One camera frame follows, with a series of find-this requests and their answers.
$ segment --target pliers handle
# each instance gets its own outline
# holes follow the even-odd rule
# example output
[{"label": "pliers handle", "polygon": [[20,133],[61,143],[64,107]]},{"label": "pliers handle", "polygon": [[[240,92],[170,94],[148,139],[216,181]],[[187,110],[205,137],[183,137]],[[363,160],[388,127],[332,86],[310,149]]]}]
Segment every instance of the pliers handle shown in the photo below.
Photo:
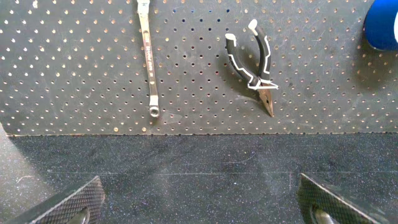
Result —
[{"label": "pliers handle", "polygon": [[248,82],[248,88],[252,90],[276,89],[278,85],[270,81],[269,70],[271,67],[271,51],[267,36],[264,31],[257,26],[257,20],[253,19],[249,24],[249,29],[256,37],[260,48],[259,70],[254,73],[247,69],[238,57],[238,46],[234,34],[225,34],[226,50],[236,72]]}]

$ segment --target wrench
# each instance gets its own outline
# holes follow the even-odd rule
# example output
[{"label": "wrench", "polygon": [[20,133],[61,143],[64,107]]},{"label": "wrench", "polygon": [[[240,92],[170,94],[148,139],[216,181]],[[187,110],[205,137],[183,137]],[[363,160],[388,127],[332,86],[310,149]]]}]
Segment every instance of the wrench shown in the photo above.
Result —
[{"label": "wrench", "polygon": [[145,60],[147,63],[148,79],[149,79],[149,113],[152,117],[158,118],[159,111],[159,96],[157,95],[155,68],[152,56],[152,45],[150,43],[149,33],[149,3],[150,0],[137,0],[137,12],[139,15],[139,22],[141,23],[142,39],[144,42]]}]

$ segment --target pliers pivot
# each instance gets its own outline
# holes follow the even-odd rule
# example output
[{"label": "pliers pivot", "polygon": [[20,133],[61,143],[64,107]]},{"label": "pliers pivot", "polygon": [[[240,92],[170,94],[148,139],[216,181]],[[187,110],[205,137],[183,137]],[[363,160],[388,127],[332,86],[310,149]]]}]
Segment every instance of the pliers pivot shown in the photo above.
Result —
[{"label": "pliers pivot", "polygon": [[278,88],[278,85],[270,81],[271,50],[269,48],[267,36],[264,34],[264,31],[257,26],[256,19],[253,19],[248,27],[256,37],[260,48],[259,70],[257,72],[252,72],[240,61],[234,34],[225,34],[228,57],[236,72],[248,82],[248,88],[259,92],[260,99],[264,103],[267,111],[271,116],[274,116],[270,90]]}]

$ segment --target perforated board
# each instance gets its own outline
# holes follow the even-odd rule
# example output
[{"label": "perforated board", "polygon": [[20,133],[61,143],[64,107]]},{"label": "perforated board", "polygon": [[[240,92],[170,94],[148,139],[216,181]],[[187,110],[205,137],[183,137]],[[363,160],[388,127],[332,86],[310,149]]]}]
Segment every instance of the perforated board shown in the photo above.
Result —
[{"label": "perforated board", "polygon": [[[135,1],[5,1],[0,120],[16,135],[396,132],[398,54],[364,40],[371,4],[152,1],[154,119]],[[225,33],[234,33],[241,58],[257,69],[247,28],[254,18],[270,37],[280,86],[273,118],[224,48]]]}]

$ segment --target speckled black surface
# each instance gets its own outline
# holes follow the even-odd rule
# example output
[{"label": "speckled black surface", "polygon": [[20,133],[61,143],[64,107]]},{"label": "speckled black surface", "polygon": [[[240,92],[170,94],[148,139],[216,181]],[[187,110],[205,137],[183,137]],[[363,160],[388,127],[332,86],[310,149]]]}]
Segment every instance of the speckled black surface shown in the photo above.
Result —
[{"label": "speckled black surface", "polygon": [[94,175],[107,196],[103,223],[302,223],[300,172],[398,209],[397,134],[0,134],[0,222]]}]

